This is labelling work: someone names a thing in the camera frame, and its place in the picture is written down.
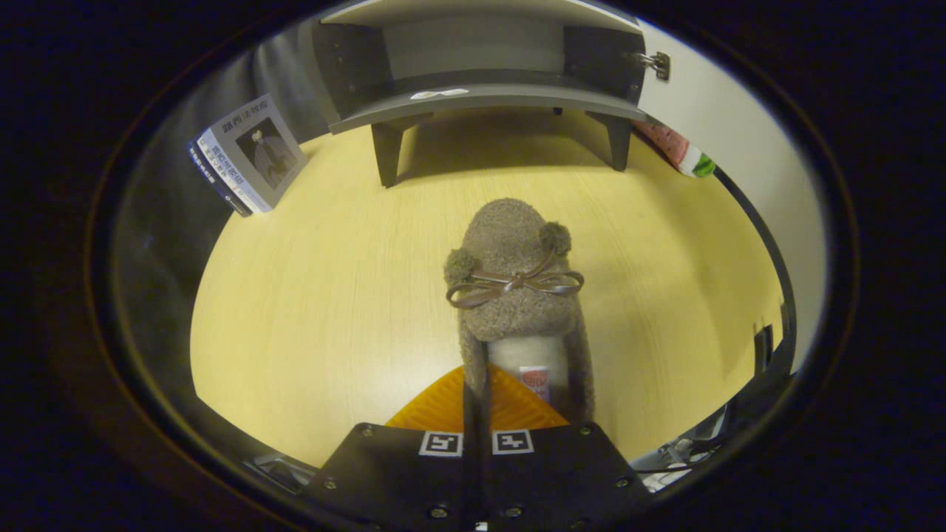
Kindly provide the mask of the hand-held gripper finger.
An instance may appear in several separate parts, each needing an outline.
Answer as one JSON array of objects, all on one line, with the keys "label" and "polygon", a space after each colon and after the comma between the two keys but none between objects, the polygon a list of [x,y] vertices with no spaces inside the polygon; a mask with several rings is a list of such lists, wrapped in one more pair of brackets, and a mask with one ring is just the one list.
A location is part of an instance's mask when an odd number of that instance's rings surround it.
[{"label": "hand-held gripper finger", "polygon": [[616,531],[653,493],[594,422],[568,422],[525,384],[490,368],[483,504],[491,531]]},{"label": "hand-held gripper finger", "polygon": [[466,397],[457,367],[388,421],[355,424],[300,498],[344,531],[462,531],[480,498]]}]

